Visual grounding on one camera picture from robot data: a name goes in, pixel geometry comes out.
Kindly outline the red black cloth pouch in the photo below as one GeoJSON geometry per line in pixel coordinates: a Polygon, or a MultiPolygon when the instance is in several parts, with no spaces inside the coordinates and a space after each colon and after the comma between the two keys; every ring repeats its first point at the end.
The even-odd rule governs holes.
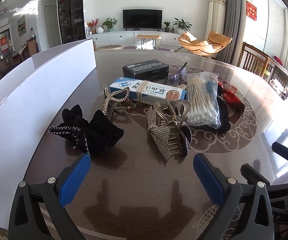
{"type": "Polygon", "coordinates": [[[228,108],[226,106],[226,103],[228,103],[229,106],[235,108],[241,113],[244,112],[245,105],[232,91],[227,90],[220,81],[218,81],[217,102],[218,102],[220,122],[221,122],[221,125],[218,128],[218,132],[225,134],[231,128],[231,124],[229,123],[228,108]]]}

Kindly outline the black velvet bow scrunchie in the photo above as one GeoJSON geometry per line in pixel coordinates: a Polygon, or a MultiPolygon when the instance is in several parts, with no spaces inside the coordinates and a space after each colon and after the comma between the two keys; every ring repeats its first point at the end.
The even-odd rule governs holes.
{"type": "Polygon", "coordinates": [[[70,141],[93,158],[106,154],[124,135],[124,130],[111,123],[101,110],[88,121],[83,118],[80,105],[75,105],[62,111],[62,119],[61,124],[49,127],[48,132],[70,141]]]}

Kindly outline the bag of cotton swabs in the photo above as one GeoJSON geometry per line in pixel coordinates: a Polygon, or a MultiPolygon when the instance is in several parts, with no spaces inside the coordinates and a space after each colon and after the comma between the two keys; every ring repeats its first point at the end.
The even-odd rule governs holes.
{"type": "Polygon", "coordinates": [[[221,126],[217,101],[218,75],[210,72],[188,74],[186,92],[190,105],[188,125],[218,129],[221,126]]]}

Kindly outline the rhinestone bow hair claw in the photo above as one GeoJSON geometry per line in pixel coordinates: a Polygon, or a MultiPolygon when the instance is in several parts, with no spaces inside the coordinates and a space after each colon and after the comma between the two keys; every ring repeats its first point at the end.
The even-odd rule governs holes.
{"type": "Polygon", "coordinates": [[[190,110],[187,100],[155,102],[146,113],[148,132],[165,161],[172,156],[185,158],[192,142],[192,132],[186,123],[190,110]]]}

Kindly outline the gold rhinestone hair clip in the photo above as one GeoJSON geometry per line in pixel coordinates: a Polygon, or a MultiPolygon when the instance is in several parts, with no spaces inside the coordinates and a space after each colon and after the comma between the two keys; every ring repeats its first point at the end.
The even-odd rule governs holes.
{"type": "Polygon", "coordinates": [[[114,111],[130,110],[135,104],[130,100],[130,88],[125,87],[121,90],[111,92],[108,87],[104,88],[103,114],[110,120],[114,111]]]}

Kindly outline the purple tinted glasses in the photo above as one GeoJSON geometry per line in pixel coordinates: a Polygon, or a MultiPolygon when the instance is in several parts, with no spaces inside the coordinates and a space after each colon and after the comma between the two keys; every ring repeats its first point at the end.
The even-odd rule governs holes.
{"type": "Polygon", "coordinates": [[[167,85],[176,87],[187,80],[187,63],[188,62],[185,62],[175,74],[168,77],[167,85]]]}

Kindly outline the blue white ointment box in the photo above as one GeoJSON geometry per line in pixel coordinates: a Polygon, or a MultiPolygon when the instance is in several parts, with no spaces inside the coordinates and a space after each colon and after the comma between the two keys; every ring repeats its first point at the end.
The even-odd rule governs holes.
{"type": "Polygon", "coordinates": [[[147,105],[153,105],[155,102],[165,103],[182,100],[186,96],[186,91],[181,88],[127,77],[119,77],[110,85],[111,92],[124,88],[129,88],[130,100],[147,105]]]}

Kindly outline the black odor removing bar box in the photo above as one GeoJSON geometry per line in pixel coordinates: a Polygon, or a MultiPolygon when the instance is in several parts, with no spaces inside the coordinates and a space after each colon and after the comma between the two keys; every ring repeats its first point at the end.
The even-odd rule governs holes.
{"type": "Polygon", "coordinates": [[[127,64],[122,67],[122,70],[124,77],[155,82],[168,77],[169,64],[158,60],[148,60],[127,64]]]}

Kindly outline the white cardboard storage box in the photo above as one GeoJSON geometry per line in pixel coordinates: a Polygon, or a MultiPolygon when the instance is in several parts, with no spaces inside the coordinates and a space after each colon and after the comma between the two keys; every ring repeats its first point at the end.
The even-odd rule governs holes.
{"type": "Polygon", "coordinates": [[[49,124],[95,68],[94,43],[84,40],[37,53],[0,80],[0,228],[49,124]]]}

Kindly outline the orange lounge chair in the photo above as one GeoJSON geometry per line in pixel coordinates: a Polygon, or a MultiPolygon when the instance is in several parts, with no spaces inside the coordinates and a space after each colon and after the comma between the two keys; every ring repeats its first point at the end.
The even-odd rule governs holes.
{"type": "Polygon", "coordinates": [[[180,45],[190,51],[193,55],[212,56],[226,48],[232,41],[232,38],[211,30],[208,37],[200,41],[190,32],[182,33],[178,41],[180,45]]]}

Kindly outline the distant dining table set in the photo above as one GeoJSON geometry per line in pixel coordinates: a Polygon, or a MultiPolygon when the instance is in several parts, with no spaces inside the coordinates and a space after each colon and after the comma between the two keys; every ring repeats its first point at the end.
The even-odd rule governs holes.
{"type": "Polygon", "coordinates": [[[38,43],[36,38],[30,38],[26,41],[23,47],[19,50],[19,55],[21,56],[22,61],[25,61],[32,55],[39,53],[38,43]]]}

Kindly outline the white low tv cabinet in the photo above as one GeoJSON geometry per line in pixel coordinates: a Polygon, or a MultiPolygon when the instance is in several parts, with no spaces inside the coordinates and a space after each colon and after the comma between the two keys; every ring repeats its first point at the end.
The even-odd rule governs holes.
{"type": "MultiPolygon", "coordinates": [[[[96,46],[106,45],[122,45],[133,46],[140,48],[140,39],[136,38],[137,35],[159,35],[161,40],[157,43],[157,48],[160,47],[180,47],[178,41],[179,34],[165,33],[161,31],[111,31],[100,34],[87,35],[87,39],[93,39],[96,46]]],[[[147,47],[151,45],[150,40],[145,40],[147,47]]]]}

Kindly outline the grey curtain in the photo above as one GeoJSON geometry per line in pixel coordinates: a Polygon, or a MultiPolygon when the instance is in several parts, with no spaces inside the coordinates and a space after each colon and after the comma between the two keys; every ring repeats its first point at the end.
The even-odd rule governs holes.
{"type": "Polygon", "coordinates": [[[242,50],[242,39],[246,22],[246,0],[226,0],[224,35],[232,40],[222,50],[219,60],[237,65],[242,50]]]}

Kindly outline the red flower vase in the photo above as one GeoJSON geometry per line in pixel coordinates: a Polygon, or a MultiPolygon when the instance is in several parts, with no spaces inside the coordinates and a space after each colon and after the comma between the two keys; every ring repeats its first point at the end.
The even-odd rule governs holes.
{"type": "Polygon", "coordinates": [[[99,21],[100,21],[99,18],[91,19],[90,21],[87,21],[87,27],[88,27],[91,34],[96,33],[96,28],[97,28],[99,21]]]}

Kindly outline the red wall decoration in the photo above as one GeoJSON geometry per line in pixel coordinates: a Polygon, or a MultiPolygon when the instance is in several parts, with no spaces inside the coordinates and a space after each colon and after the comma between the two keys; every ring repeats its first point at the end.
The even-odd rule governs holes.
{"type": "Polygon", "coordinates": [[[254,21],[257,20],[257,8],[249,1],[246,1],[246,16],[254,21]]]}

